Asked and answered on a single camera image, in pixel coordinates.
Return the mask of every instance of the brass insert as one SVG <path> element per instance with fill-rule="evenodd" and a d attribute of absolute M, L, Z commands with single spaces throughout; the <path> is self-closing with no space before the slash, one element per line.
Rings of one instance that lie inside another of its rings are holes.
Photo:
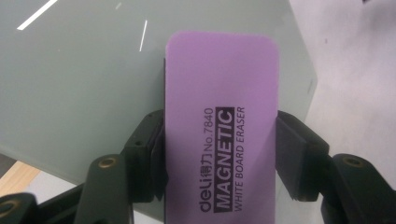
<path fill-rule="evenodd" d="M 10 213 L 12 213 L 18 206 L 20 202 L 17 200 L 9 200 L 3 203 L 0 203 L 0 217 L 6 217 Z"/>
<path fill-rule="evenodd" d="M 106 168 L 109 168 L 109 167 L 112 167 L 113 165 L 115 165 L 116 162 L 117 162 L 117 160 L 115 158 L 108 157 L 108 158 L 105 158 L 99 162 L 99 167 L 106 169 Z"/>
<path fill-rule="evenodd" d="M 357 167 L 357 168 L 361 168 L 364 166 L 363 161 L 359 160 L 358 158 L 354 158 L 354 157 L 344 157 L 343 162 L 347 165 Z"/>

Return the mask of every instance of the wooden surface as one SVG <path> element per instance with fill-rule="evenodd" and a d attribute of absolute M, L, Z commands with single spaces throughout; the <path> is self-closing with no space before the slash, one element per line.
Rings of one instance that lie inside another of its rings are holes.
<path fill-rule="evenodd" d="M 0 179 L 0 197 L 24 191 L 39 172 L 21 161 L 15 162 Z"/>

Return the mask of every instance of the glass surface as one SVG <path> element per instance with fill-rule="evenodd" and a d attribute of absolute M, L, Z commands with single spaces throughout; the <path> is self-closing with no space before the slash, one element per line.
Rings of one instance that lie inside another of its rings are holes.
<path fill-rule="evenodd" d="M 288 1 L 6 0 L 0 29 L 0 152 L 73 183 L 163 108 L 165 46 L 179 30 L 272 37 L 279 109 L 300 119 L 316 86 Z"/>

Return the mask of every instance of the black label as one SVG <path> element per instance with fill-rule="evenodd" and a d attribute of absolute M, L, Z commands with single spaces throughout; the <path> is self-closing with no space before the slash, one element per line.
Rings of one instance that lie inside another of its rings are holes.
<path fill-rule="evenodd" d="M 234 108 L 216 107 L 213 212 L 233 211 Z"/>

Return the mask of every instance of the purple eraser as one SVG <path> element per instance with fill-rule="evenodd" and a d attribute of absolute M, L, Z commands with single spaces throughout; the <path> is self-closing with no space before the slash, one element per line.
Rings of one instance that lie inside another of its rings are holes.
<path fill-rule="evenodd" d="M 185 32 L 166 48 L 167 224 L 275 223 L 278 52 Z"/>

